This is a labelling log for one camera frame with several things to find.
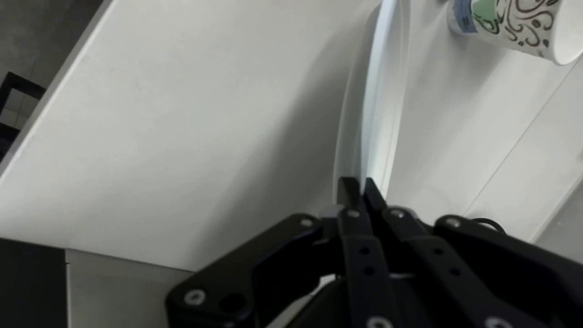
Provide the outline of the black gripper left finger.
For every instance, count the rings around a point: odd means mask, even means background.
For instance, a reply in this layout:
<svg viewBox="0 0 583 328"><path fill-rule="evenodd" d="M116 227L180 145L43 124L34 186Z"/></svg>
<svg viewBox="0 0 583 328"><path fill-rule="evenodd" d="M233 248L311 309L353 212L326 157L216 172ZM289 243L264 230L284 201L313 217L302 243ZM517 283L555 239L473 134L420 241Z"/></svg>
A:
<svg viewBox="0 0 583 328"><path fill-rule="evenodd" d="M358 181L342 177L336 201L344 206L338 216L338 234L347 287L349 328L389 328L386 312L386 268L382 248L371 232Z"/></svg>

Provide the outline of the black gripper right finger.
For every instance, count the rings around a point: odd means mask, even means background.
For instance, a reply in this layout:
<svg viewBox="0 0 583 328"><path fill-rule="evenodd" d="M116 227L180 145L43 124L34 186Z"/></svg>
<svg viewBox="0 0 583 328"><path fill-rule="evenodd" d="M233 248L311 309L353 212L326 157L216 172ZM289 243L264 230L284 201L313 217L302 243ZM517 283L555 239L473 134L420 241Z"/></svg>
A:
<svg viewBox="0 0 583 328"><path fill-rule="evenodd" d="M389 208L371 179L364 199L395 265L413 276L415 294L435 328L519 328L522 314L497 298L459 252L409 210Z"/></svg>

